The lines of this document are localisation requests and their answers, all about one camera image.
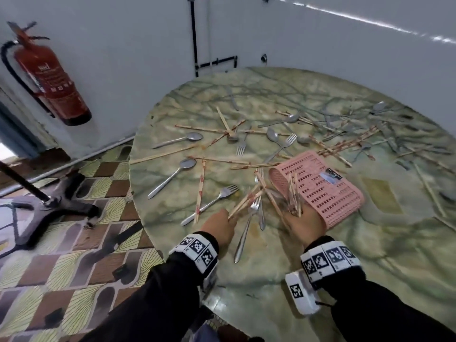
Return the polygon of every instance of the cutlery holder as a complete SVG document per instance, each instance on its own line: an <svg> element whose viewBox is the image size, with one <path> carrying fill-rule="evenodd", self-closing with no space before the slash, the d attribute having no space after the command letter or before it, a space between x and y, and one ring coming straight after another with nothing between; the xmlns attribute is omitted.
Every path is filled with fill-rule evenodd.
<svg viewBox="0 0 456 342"><path fill-rule="evenodd" d="M289 173L297 172L298 191L323 218L330 229L358 210L364 196L355 185L329 168L315 151L305 151L269 170L276 189L288 197Z"/></svg>

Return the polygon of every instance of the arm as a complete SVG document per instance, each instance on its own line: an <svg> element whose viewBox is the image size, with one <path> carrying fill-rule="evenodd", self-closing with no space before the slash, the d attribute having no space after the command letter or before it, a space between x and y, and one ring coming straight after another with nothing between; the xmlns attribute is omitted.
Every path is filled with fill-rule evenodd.
<svg viewBox="0 0 456 342"><path fill-rule="evenodd" d="M224 247L233 238L235 225L236 218L228 222L228 212L222 209L195 234L209 241L218 254L219 245ZM202 274L184 253L174 252L166 263L152 268L145 284L81 342L180 341L197 317L197 287L215 263Z"/></svg>
<svg viewBox="0 0 456 342"><path fill-rule="evenodd" d="M304 243L305 253L334 241L324 235L325 226L318 213L303 206L303 216L285 218ZM335 272L312 283L323 288L336 304L331 314L347 342L351 341L456 341L456 335L435 319L405 305L388 289L366 280L360 266Z"/></svg>

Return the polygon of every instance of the fire extinguisher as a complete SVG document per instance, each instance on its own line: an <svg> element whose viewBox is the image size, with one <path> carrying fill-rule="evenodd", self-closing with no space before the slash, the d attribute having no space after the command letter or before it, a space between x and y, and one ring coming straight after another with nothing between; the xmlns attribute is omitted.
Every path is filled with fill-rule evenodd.
<svg viewBox="0 0 456 342"><path fill-rule="evenodd" d="M45 45L36 45L35 39L49 39L47 37L28 36L26 31L35 26L32 22L26 28L20 28L16 23L8 22L9 27L17 36L15 41L8 41L3 44L0 50L1 59L8 69L8 72L26 91L36 100L36 102L53 118L57 116L67 126L79 126L85 124L92 118L87 105L81 95L76 90L74 82L63 70L55 53ZM20 67L31 78L39 89L33 92L29 86L18 76L8 61L8 50L21 45L14 52L14 58ZM51 107L43 103L42 97Z"/></svg>

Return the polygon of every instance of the black jacket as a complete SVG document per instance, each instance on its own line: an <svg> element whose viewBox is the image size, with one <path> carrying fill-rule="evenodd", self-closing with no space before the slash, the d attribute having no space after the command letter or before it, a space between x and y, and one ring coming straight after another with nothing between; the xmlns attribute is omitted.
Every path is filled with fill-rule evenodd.
<svg viewBox="0 0 456 342"><path fill-rule="evenodd" d="M199 233L219 251L212 235ZM322 236L306 251L328 241L333 238ZM166 263L152 268L146 283L80 342L179 342L197 316L197 286L202 280L189 258L173 253ZM388 289L367 281L360 267L325 277L318 285L337 300L331 314L347 342L456 341L449 328L405 305Z"/></svg>

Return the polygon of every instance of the hand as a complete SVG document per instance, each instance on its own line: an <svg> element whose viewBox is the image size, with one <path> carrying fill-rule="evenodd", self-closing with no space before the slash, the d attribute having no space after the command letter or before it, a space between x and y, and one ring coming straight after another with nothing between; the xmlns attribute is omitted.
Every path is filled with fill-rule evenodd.
<svg viewBox="0 0 456 342"><path fill-rule="evenodd" d="M228 211L222 209L209 217L202 225L200 231L211 234L217 240L218 246L223 248L228 246L231 242L231 239L234 236L234 227L237 222L237 215L234 215L228 220Z"/></svg>
<svg viewBox="0 0 456 342"><path fill-rule="evenodd" d="M288 211L284 212L284 217L293 233L304 244L304 247L307 247L320 236L325 235L326 224L313 207L307 204L301 204L301 206L301 217L293 216Z"/></svg>

